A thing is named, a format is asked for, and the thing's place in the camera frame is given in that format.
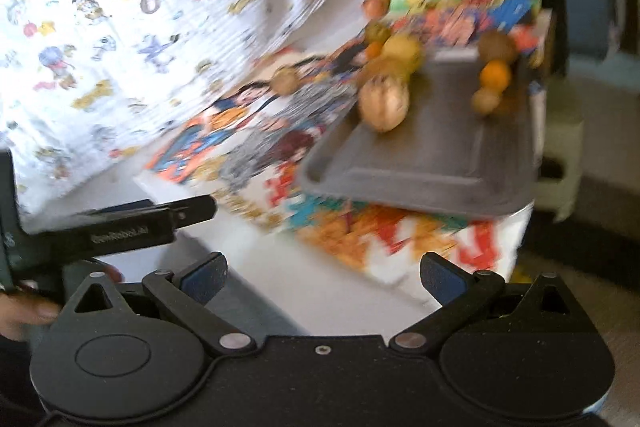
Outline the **person's left hand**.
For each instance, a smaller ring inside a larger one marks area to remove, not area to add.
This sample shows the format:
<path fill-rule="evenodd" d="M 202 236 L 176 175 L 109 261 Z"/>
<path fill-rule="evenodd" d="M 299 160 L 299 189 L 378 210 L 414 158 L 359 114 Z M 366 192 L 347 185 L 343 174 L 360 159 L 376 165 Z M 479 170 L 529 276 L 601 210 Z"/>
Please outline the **person's left hand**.
<path fill-rule="evenodd" d="M 113 265 L 99 261 L 83 261 L 64 268 L 66 282 L 77 286 L 91 272 L 103 272 L 113 282 L 125 280 L 122 272 Z M 60 314 L 58 303 L 42 297 L 33 289 L 1 291 L 1 343 L 26 343 L 29 326 L 47 326 Z"/>

